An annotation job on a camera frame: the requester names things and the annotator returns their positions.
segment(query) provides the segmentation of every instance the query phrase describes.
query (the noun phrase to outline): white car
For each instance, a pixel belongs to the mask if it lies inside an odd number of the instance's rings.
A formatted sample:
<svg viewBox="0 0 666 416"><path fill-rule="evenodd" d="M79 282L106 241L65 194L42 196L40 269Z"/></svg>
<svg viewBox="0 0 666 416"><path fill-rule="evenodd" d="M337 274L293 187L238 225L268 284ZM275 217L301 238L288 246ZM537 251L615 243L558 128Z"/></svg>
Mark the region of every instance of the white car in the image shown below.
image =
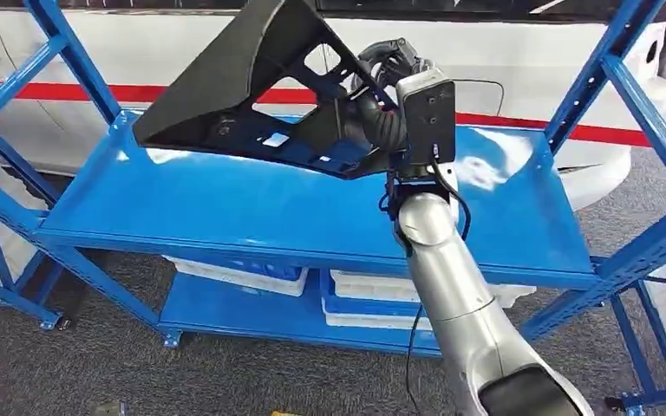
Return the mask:
<svg viewBox="0 0 666 416"><path fill-rule="evenodd" d="M147 107L228 24L244 0L61 0L74 31L119 102ZM458 120L543 126L585 63L620 0L317 0L357 53L406 38L457 83ZM44 42L20 0L0 0L0 81ZM306 61L330 65L325 51ZM666 7L625 63L666 109ZM496 81L500 85L466 80ZM65 63L52 61L0 113L0 133L38 169L72 174L106 126ZM264 99L274 114L304 114L314 97L294 80ZM558 153L574 209L609 193L630 170L642 134L609 85Z"/></svg>

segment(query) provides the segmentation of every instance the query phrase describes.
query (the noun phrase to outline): black mounting plate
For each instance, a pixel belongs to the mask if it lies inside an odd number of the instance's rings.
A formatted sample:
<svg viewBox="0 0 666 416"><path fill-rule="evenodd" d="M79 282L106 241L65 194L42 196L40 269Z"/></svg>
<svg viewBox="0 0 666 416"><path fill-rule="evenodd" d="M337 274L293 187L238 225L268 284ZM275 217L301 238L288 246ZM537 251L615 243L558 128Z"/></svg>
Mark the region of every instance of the black mounting plate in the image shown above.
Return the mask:
<svg viewBox="0 0 666 416"><path fill-rule="evenodd" d="M304 64L321 44L340 57L323 75ZM362 84L349 92L341 83L352 75ZM253 108L286 77L317 98L299 122ZM366 89L385 108L396 107L305 0L251 0L134 123L134 137L146 147L262 159L354 179L389 165L357 123L352 100Z"/></svg>

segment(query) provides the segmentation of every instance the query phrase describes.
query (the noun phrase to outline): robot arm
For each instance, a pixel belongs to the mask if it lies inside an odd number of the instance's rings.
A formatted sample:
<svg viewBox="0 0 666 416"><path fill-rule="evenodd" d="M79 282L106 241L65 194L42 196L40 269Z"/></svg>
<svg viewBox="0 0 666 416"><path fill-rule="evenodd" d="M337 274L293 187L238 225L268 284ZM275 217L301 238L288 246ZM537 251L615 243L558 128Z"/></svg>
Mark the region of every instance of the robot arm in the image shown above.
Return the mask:
<svg viewBox="0 0 666 416"><path fill-rule="evenodd" d="M395 235L447 366L463 415L593 414L506 317L439 195L403 202Z"/></svg>

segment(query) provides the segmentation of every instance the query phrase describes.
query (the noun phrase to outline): blue shelf upright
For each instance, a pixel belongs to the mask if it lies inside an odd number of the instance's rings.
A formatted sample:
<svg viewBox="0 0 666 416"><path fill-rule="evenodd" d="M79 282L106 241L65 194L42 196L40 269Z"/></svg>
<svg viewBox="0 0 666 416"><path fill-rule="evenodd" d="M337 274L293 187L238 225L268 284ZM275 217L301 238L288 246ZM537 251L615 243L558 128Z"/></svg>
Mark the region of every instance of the blue shelf upright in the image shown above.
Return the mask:
<svg viewBox="0 0 666 416"><path fill-rule="evenodd" d="M47 41L19 69L0 84L0 109L26 86L58 54L81 83L93 103L107 123L112 123L120 112L118 102L110 94L108 86L101 78L94 64L88 58L83 46L69 27L67 20L56 2L50 0L25 0L25 6L39 23L47 36ZM26 161L16 150L0 136L0 156L14 171L44 198L50 210L59 199L55 189ZM32 211L18 204L0 189L0 222L35 245L41 253L54 259L59 266L48 273L42 287L34 299L20 295L23 283L29 278L23 276L16 285L10 284L5 268L3 253L0 249L0 300L24 313L33 315L42 321L43 328L53 328L60 314L43 307L49 291L59 278L62 267L70 270L101 293L114 299L125 309L131 311L143 322L156 328L157 315L120 285L108 278L98 267L74 247L43 244L35 237L39 224L49 215L49 211ZM30 264L26 271L34 271L36 265Z"/></svg>
<svg viewBox="0 0 666 416"><path fill-rule="evenodd" d="M49 202L48 211L31 211L0 190L2 223L160 332L168 347L178 346L187 330L406 350L405 329L327 326L319 291L322 275L317 272L299 298L262 296L228 283L178 274L158 314L84 257L77 248L181 258L213 255L314 270L407 271L389 218L377 208L383 176L342 181L258 160L139 147L131 129L138 112L119 107L57 4L50 0L25 0L25 4L48 41L0 86L0 108L60 54L109 127L59 196L0 137L0 155ZM456 127L457 158L478 158L501 167L512 156L508 147L515 147L498 145L507 140L519 149L516 159L525 161L504 180L463 182L459 190L473 213L468 246L490 283L566 290L522 326L529 340L604 300L613 301L624 331L625 314L617 294L630 287L641 289L640 279L666 264L666 215L613 256L590 257L554 169L554 154L607 81L666 165L666 122L623 64L662 4L663 0L623 2L545 131ZM222 198L229 194L233 198ZM3 298L44 321L56 317L21 298ZM624 334L633 351L631 336ZM420 337L415 349L437 355L432 334ZM666 400L665 391L653 390L644 367L637 362L640 382L650 391L645 397L655 403ZM652 400L624 404L636 408Z"/></svg>
<svg viewBox="0 0 666 416"><path fill-rule="evenodd" d="M663 358L666 367L666 332L660 314L653 303L650 293L647 290L645 282L656 282L666 284L666 279L647 276L631 284L626 290L635 290L639 301L642 304L643 311L647 316L650 329L657 340L657 346L660 355ZM645 407L666 406L666 388L658 388L650 370L650 365L644 356L640 347L637 335L631 326L630 318L627 315L622 304L621 294L611 296L611 308L617 318L619 330L622 332L624 344L630 354L632 365L637 373L641 393L623 393L620 398L608 398L607 404L622 410L628 414L643 414Z"/></svg>

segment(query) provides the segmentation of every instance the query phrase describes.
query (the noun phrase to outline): gray carpet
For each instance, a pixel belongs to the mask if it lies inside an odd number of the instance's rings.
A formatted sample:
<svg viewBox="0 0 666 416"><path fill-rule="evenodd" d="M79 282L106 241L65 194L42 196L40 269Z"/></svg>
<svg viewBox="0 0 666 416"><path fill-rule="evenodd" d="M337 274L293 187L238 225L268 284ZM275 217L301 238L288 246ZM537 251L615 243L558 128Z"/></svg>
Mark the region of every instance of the gray carpet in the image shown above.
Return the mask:
<svg viewBox="0 0 666 416"><path fill-rule="evenodd" d="M579 213L596 254L611 254L666 212L666 173L646 150L633 153L630 177L608 198ZM173 266L160 257L90 252L110 275L158 307ZM540 290L511 311L519 322L557 294ZM656 345L626 296L658 380ZM74 328L42 332L34 320L0 308L0 415L83 415L123 400L132 415L411 413L402 384L404 357L211 335L183 335L163 348L153 331L110 301L64 276L50 299L68 309ZM606 395L637 388L608 307L555 331L537 350L586 395L599 414ZM415 395L425 414L450 413L438 360L415 359Z"/></svg>

